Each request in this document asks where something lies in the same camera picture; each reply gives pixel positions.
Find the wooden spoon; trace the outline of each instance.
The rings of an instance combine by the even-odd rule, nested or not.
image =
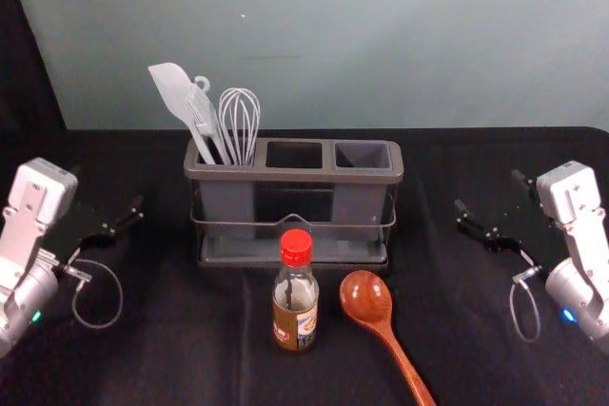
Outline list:
[[[340,294],[344,312],[387,345],[400,365],[417,403],[420,406],[435,405],[427,387],[391,330],[391,294],[383,280],[370,271],[354,271],[343,279]]]

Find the cable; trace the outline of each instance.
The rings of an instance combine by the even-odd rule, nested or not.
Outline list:
[[[532,338],[528,338],[524,335],[524,333],[521,330],[521,326],[518,324],[518,319],[516,318],[516,309],[514,306],[514,292],[516,291],[517,285],[519,285],[520,287],[522,287],[522,289],[524,289],[524,291],[529,296],[529,299],[531,300],[531,304],[533,305],[533,313],[535,314],[535,335]],[[524,280],[519,280],[518,282],[515,282],[514,284],[512,284],[512,287],[510,288],[510,313],[512,314],[512,321],[514,322],[514,328],[516,329],[516,333],[524,342],[535,342],[540,338],[540,335],[541,335],[540,312],[537,309],[537,303],[535,302],[535,297],[533,297],[533,294],[531,293],[529,286],[526,285],[526,282],[524,282]]]
[[[121,314],[123,313],[123,286],[121,285],[121,282],[118,279],[118,277],[116,276],[116,274],[114,274],[114,272],[108,266],[104,265],[103,263],[100,263],[99,261],[76,259],[76,257],[78,257],[79,253],[80,253],[80,248],[76,249],[74,254],[72,254],[72,257],[70,257],[68,264],[72,263],[73,261],[81,261],[82,263],[89,263],[91,265],[97,265],[101,268],[104,268],[106,271],[108,271],[108,273],[112,276],[112,278],[114,279],[114,281],[116,282],[116,285],[118,287],[118,298],[119,298],[118,299],[118,309],[116,311],[116,315],[110,321],[108,321],[106,323],[94,324],[94,323],[90,323],[90,322],[87,322],[86,320],[84,320],[82,318],[82,316],[78,313],[78,310],[76,309],[76,301],[78,300],[78,295],[80,294],[80,291],[83,289],[83,286],[85,284],[83,281],[81,281],[78,284],[78,286],[76,287],[76,291],[74,292],[74,297],[72,298],[72,313],[74,313],[74,317],[76,318],[76,320],[78,320],[80,323],[85,325],[87,328],[90,328],[92,330],[103,330],[105,328],[109,328],[117,322],[117,320],[121,317]]]

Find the black curtain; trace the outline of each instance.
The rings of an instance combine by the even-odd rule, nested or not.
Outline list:
[[[0,0],[0,131],[66,129],[19,0]]]

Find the red bottle cap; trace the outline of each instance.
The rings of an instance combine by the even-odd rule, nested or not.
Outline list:
[[[287,230],[280,242],[282,262],[287,266],[307,266],[311,263],[313,240],[299,228]]]

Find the black fabric backdrop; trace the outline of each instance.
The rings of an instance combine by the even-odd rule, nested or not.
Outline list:
[[[507,305],[524,265],[459,234],[453,201],[481,214],[501,206],[510,170],[537,176],[575,159],[596,169],[609,199],[609,140],[586,128],[269,132],[397,141],[405,175],[390,265],[394,329],[440,404],[606,405],[609,358],[590,344],[535,281],[542,334],[516,336]],[[95,332],[69,311],[65,282],[41,321],[0,360],[0,401],[10,404],[414,404],[392,357],[349,321],[338,301],[345,271],[319,270],[319,334],[294,356],[277,348],[269,305],[275,270],[199,269],[187,218],[184,132],[70,132],[24,141],[0,136],[0,201],[15,167],[44,156],[82,166],[80,200],[109,214],[138,192],[146,219],[108,252],[126,293],[119,323]],[[83,313],[111,316],[116,292],[103,273]]]

